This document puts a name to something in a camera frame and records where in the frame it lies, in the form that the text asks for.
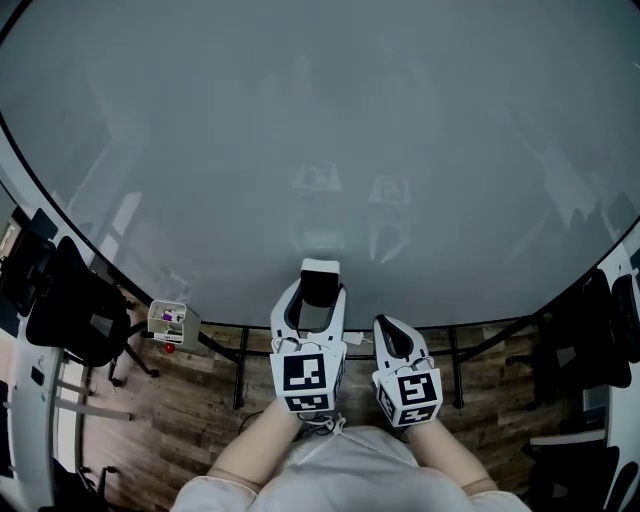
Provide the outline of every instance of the forearm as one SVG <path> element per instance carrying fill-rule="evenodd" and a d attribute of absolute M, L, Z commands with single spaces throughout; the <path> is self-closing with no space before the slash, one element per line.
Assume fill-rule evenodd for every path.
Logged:
<path fill-rule="evenodd" d="M 277 400 L 227 446 L 209 476 L 240 482 L 256 492 L 271 478 L 302 422 Z"/>
<path fill-rule="evenodd" d="M 446 474 L 469 496 L 497 489 L 480 461 L 438 420 L 411 427 L 408 437 L 420 466 Z"/>

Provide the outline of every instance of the office chair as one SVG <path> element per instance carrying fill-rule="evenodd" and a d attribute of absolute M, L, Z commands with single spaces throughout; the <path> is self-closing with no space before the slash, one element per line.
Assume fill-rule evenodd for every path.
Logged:
<path fill-rule="evenodd" d="M 557 390 L 631 384 L 629 362 L 637 360 L 640 328 L 630 277 L 618 278 L 612 295 L 604 272 L 595 271 L 582 287 L 567 293 L 549 322 L 539 322 L 542 343 L 534 354 L 506 359 L 508 366 L 534 368 L 536 397 L 528 410 L 553 400 Z M 566 364 L 558 360 L 561 349 L 575 354 Z"/>
<path fill-rule="evenodd" d="M 67 471 L 56 459 L 53 459 L 53 507 L 41 507 L 39 512 L 62 512 L 67 510 L 91 510 L 95 512 L 134 512 L 131 509 L 114 505 L 104 496 L 107 473 L 116 473 L 112 466 L 102 468 L 98 488 L 81 468 L 77 473 Z"/>
<path fill-rule="evenodd" d="M 605 448 L 602 441 L 591 441 L 549 446 L 527 444 L 522 451 L 535 461 L 530 490 L 522 496 L 533 510 L 614 511 L 610 506 L 605 509 L 605 502 L 620 458 L 617 447 Z M 623 490 L 624 485 L 620 484 L 626 484 L 626 489 L 631 484 L 625 476 L 616 482 L 618 492 L 612 495 L 613 501 L 610 499 L 612 506 Z"/>
<path fill-rule="evenodd" d="M 146 322 L 131 326 L 129 303 L 116 285 L 90 271 L 69 237 L 56 247 L 51 241 L 26 231 L 3 265 L 0 289 L 22 316 L 29 315 L 26 337 L 39 346 L 60 347 L 67 357 L 84 366 L 110 363 L 109 380 L 122 352 L 151 377 L 129 346 L 128 339 Z"/>

